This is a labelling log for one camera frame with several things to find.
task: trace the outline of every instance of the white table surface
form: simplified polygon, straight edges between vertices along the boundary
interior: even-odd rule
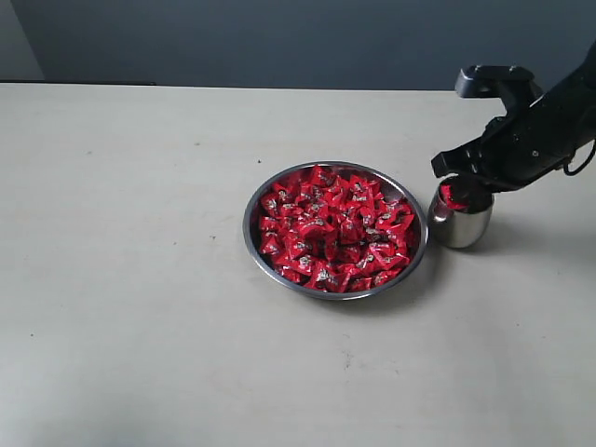
[[[497,101],[0,85],[0,446],[591,446],[596,165],[500,195],[376,299],[285,290],[241,217],[341,159],[424,208]]]

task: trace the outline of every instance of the gray wall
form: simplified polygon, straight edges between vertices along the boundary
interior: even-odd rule
[[[13,0],[48,79],[165,85],[452,88],[518,63],[543,86],[596,39],[567,0]]]
[[[0,0],[0,80],[43,78],[10,0]]]

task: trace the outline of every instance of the metal cup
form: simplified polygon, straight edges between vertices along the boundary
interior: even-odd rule
[[[451,249],[464,249],[477,242],[491,220],[494,196],[490,204],[482,210],[467,212],[452,210],[443,201],[440,189],[432,199],[428,210],[428,229],[430,235],[440,244]]]

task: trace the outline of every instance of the stainless steel bowl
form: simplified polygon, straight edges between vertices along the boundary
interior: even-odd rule
[[[418,244],[418,249],[416,250],[416,254],[413,257],[410,264],[402,272],[400,272],[399,275],[397,275],[392,280],[388,281],[386,284],[370,289],[369,291],[352,291],[347,293],[315,291],[312,289],[308,289],[307,287],[295,284],[291,281],[288,281],[284,277],[278,275],[278,273],[267,263],[267,260],[261,255],[261,253],[259,253],[259,247],[261,245],[261,235],[259,233],[259,216],[261,214],[261,208],[259,198],[261,198],[261,196],[265,193],[269,192],[271,185],[274,182],[283,180],[286,176],[290,175],[291,173],[297,170],[309,169],[314,167],[315,165],[329,167],[334,172],[347,179],[351,174],[356,174],[367,180],[378,180],[381,183],[381,191],[383,192],[385,197],[389,199],[406,197],[412,205],[416,213],[416,219],[414,220],[413,224],[416,225],[415,231],[419,232],[418,240],[420,242]],[[410,194],[410,192],[406,188],[404,188],[403,186],[401,186],[401,184],[397,183],[395,180],[387,177],[385,174],[382,174],[377,170],[366,168],[361,165],[355,165],[353,163],[345,163],[343,161],[319,161],[314,163],[304,163],[303,165],[298,165],[294,166],[293,168],[286,169],[280,172],[279,174],[271,177],[269,180],[263,183],[259,187],[259,189],[257,189],[256,192],[252,195],[252,198],[249,201],[248,206],[246,207],[246,211],[244,212],[242,231],[244,233],[244,241],[246,242],[246,247],[247,249],[249,249],[249,253],[251,254],[252,259],[255,263],[257,263],[257,265],[259,265],[259,267],[261,267],[261,269],[269,277],[271,277],[278,283],[283,284],[289,289],[292,289],[293,291],[299,291],[301,293],[305,293],[307,295],[319,298],[321,300],[333,301],[355,300],[358,298],[364,298],[365,296],[375,295],[382,291],[386,291],[387,289],[390,289],[399,282],[403,281],[420,264],[422,256],[424,255],[425,249],[427,247],[428,240],[428,227],[425,215],[422,212],[420,205],[418,205],[416,199],[412,196],[412,194]]]

